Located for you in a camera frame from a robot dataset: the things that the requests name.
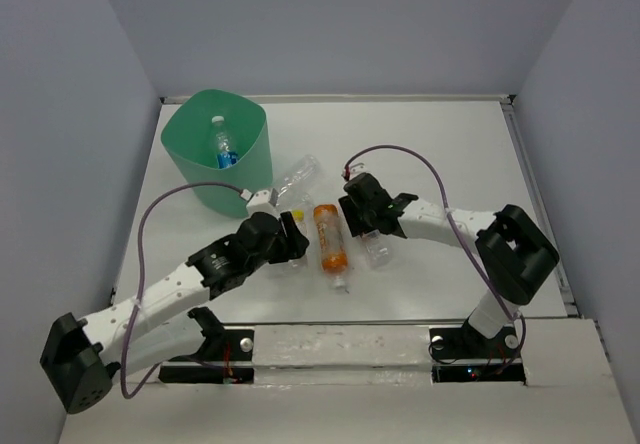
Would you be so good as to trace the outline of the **small yellow cap bottle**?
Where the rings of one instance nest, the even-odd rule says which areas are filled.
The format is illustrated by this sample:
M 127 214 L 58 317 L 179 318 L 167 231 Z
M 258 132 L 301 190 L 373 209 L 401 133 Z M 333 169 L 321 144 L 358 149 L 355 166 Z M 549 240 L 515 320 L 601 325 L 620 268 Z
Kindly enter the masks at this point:
M 307 238 L 307 228 L 305 223 L 304 211 L 301 209 L 295 209 L 291 211 L 291 214 L 297 229 L 300 231 L 303 237 Z M 307 265 L 308 265 L 308 261 L 307 261 L 306 254 L 303 254 L 303 256 L 298 259 L 290 260 L 288 262 L 288 266 L 290 268 L 291 273 L 301 271 Z

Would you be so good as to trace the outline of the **white blue label bottle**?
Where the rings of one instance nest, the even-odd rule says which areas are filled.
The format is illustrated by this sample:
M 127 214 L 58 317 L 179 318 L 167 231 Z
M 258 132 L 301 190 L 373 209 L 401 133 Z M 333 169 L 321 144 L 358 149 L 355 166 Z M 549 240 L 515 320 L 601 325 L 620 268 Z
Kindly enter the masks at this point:
M 386 236 L 378 230 L 363 233 L 358 240 L 364 250 L 370 268 L 378 269 L 387 265 L 392 258 L 391 248 Z

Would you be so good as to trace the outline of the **orange label bottle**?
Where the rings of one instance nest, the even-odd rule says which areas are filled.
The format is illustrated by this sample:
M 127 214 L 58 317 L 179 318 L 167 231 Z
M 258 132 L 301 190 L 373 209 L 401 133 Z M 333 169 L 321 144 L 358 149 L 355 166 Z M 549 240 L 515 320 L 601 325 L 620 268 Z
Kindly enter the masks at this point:
M 346 291 L 349 260 L 343 242 L 338 209 L 333 204 L 318 205 L 313 210 L 319 242 L 320 265 L 331 287 Z

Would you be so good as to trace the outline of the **blue label water bottle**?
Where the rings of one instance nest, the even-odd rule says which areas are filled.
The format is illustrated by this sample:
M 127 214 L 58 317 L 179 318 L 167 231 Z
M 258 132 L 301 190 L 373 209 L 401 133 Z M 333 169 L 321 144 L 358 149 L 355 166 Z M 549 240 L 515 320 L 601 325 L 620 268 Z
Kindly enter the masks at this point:
M 225 118 L 223 116 L 213 116 L 211 125 L 211 142 L 215 150 L 218 168 L 230 168 L 238 162 L 239 155 Z

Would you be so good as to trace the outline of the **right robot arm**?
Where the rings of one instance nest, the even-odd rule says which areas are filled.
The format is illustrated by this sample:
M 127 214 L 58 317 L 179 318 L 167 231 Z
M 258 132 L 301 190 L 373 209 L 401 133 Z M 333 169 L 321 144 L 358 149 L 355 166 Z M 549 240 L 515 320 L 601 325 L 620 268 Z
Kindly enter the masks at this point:
M 454 209 L 414 194 L 396 197 L 368 172 L 344 176 L 339 203 L 353 234 L 377 230 L 402 239 L 421 239 L 462 249 L 488 291 L 461 326 L 458 341 L 470 355 L 482 356 L 497 335 L 528 305 L 559 263 L 559 253 L 520 207 L 497 212 Z

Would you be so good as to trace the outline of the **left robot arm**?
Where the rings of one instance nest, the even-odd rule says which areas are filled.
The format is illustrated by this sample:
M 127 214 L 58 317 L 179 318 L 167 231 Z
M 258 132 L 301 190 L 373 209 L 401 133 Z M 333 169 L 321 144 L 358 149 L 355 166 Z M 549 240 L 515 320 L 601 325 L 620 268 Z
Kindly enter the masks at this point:
M 186 345 L 209 359 L 221 347 L 221 323 L 203 306 L 239 286 L 266 264 L 302 258 L 309 241 L 291 213 L 257 212 L 238 230 L 197 251 L 161 281 L 114 306 L 77 318 L 53 321 L 40 365 L 69 414 L 97 404 L 124 376 L 133 360 L 128 348 L 170 319 L 185 314 L 204 323 L 193 327 Z

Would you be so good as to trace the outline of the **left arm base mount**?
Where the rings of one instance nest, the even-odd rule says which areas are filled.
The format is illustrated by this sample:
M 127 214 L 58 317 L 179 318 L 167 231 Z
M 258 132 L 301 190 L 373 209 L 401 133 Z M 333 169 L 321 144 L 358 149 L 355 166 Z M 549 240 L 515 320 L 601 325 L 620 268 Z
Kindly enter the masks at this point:
M 158 380 L 164 384 L 252 384 L 254 329 L 225 327 L 206 307 L 194 308 L 187 316 L 199 326 L 202 343 L 194 353 L 163 363 Z

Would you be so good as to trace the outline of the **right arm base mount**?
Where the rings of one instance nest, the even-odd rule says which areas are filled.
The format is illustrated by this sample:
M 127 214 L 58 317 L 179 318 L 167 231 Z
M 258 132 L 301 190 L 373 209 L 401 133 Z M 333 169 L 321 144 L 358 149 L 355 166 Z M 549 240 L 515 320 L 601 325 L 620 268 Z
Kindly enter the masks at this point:
M 489 340 L 465 340 L 460 327 L 429 329 L 428 352 L 431 376 L 436 384 L 526 382 L 524 366 L 517 356 L 520 341 L 513 326 L 503 328 Z

